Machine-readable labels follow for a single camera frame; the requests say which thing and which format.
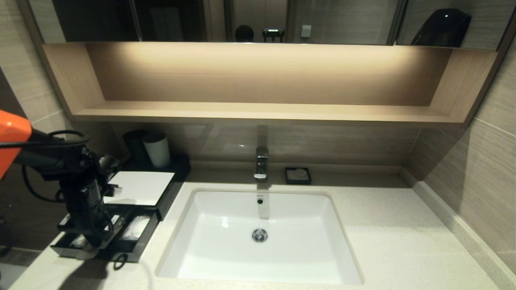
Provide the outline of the grey plastic cup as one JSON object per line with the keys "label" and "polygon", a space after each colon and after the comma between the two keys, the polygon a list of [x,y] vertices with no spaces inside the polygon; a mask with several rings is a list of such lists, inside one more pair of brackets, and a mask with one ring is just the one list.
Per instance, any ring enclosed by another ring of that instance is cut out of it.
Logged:
{"label": "grey plastic cup", "polygon": [[165,133],[150,133],[142,138],[149,159],[155,168],[165,168],[170,165],[170,151]]}

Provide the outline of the chrome sink faucet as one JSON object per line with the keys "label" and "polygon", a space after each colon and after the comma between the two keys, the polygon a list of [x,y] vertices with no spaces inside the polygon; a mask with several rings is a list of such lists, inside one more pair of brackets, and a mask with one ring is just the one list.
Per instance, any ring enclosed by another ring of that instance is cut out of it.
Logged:
{"label": "chrome sink faucet", "polygon": [[268,180],[267,167],[269,160],[269,150],[267,147],[259,146],[256,148],[256,166],[254,178],[257,182],[265,183]]}

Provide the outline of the black square soap dish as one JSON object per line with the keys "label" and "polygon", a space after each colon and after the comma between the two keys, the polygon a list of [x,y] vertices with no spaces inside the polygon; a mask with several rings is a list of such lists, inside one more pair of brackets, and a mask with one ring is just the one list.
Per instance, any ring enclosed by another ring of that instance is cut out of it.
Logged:
{"label": "black square soap dish", "polygon": [[293,168],[293,167],[285,168],[285,181],[286,181],[286,184],[290,184],[290,185],[311,185],[312,179],[311,179],[311,176],[310,176],[308,168],[303,168],[303,169],[306,169],[306,171],[308,171],[308,177],[307,178],[303,178],[303,179],[297,178],[295,176],[295,174],[294,174],[294,170],[295,169],[296,168]]}

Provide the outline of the black glossy wall dispenser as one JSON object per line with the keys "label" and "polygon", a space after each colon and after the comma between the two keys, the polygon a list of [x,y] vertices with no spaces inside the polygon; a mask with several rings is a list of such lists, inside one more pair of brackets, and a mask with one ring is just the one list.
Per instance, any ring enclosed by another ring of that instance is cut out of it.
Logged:
{"label": "black glossy wall dispenser", "polygon": [[438,9],[422,24],[411,45],[459,48],[471,20],[471,15],[459,9]]}

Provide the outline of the white ceramic sink basin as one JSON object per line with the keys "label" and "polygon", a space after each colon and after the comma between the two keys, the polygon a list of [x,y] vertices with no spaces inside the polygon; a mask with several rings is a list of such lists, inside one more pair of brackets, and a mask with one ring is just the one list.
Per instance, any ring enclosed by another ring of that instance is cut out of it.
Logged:
{"label": "white ceramic sink basin", "polygon": [[[251,234],[264,229],[268,239]],[[362,285],[324,193],[195,191],[157,275],[164,278]]]}

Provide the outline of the black tumbler cup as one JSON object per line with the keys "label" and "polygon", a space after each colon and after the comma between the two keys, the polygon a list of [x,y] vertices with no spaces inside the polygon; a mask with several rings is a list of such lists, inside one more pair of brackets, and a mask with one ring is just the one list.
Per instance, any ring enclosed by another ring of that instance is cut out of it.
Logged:
{"label": "black tumbler cup", "polygon": [[148,135],[146,130],[132,130],[123,134],[122,139],[129,151],[131,160],[137,164],[148,164],[149,156],[143,144],[143,138]]}

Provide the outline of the wall mirror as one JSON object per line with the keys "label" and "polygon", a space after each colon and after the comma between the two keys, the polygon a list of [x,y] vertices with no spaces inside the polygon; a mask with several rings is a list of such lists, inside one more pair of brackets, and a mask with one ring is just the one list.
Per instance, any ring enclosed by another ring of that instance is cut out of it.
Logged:
{"label": "wall mirror", "polygon": [[461,47],[497,51],[516,0],[26,0],[45,44],[278,42],[402,45],[438,9],[472,20]]}

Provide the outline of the white square plate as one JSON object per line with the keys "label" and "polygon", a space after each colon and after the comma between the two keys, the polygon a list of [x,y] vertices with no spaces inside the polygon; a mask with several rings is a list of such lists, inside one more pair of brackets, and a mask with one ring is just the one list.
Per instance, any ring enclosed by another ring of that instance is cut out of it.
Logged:
{"label": "white square plate", "polygon": [[112,197],[105,196],[106,204],[129,204],[155,206],[165,193],[175,173],[121,171],[109,184],[118,188]]}

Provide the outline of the black amenity box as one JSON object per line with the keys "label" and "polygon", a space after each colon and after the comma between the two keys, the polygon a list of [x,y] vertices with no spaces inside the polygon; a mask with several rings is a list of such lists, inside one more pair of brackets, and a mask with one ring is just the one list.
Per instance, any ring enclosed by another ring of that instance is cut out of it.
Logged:
{"label": "black amenity box", "polygon": [[166,217],[183,183],[185,182],[186,177],[191,171],[191,165],[189,157],[186,155],[173,155],[171,157],[171,164],[165,168],[155,168],[150,162],[148,164],[137,164],[134,163],[131,158],[129,158],[122,164],[121,171],[175,173],[173,180],[169,183],[165,193],[158,201],[158,204],[155,206],[149,206],[156,211],[158,220],[162,222]]}

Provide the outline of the black tray with white packets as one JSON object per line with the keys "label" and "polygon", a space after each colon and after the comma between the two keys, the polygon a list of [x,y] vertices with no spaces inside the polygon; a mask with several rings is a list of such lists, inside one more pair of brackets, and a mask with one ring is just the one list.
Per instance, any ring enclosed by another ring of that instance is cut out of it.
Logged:
{"label": "black tray with white packets", "polygon": [[[129,263],[138,263],[144,249],[146,248],[150,238],[152,237],[159,220],[156,211],[149,206],[142,205],[107,205],[109,213],[122,216],[122,229],[103,249],[94,249],[90,245],[85,249],[77,249],[70,247],[70,243],[77,237],[77,234],[65,233],[57,242],[52,244],[50,248],[57,255],[65,258],[74,259],[104,259],[107,261],[122,261]],[[137,216],[150,216],[146,229],[137,241],[121,240],[123,232],[127,226]]]}

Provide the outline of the small white wrapped packet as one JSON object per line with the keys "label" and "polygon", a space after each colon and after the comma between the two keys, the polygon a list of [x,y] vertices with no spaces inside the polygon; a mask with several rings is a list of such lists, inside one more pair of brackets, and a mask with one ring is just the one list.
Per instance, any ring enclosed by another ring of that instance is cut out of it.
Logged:
{"label": "small white wrapped packet", "polygon": [[140,239],[150,220],[150,216],[137,216],[127,226],[122,234],[121,240],[137,241]]}

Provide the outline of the wooden wall shelf niche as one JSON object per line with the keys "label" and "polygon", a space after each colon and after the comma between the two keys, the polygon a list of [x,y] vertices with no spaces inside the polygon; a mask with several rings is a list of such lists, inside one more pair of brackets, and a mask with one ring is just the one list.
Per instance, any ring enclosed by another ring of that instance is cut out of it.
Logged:
{"label": "wooden wall shelf niche", "polygon": [[40,48],[73,120],[466,127],[504,53],[416,46],[64,43]]}

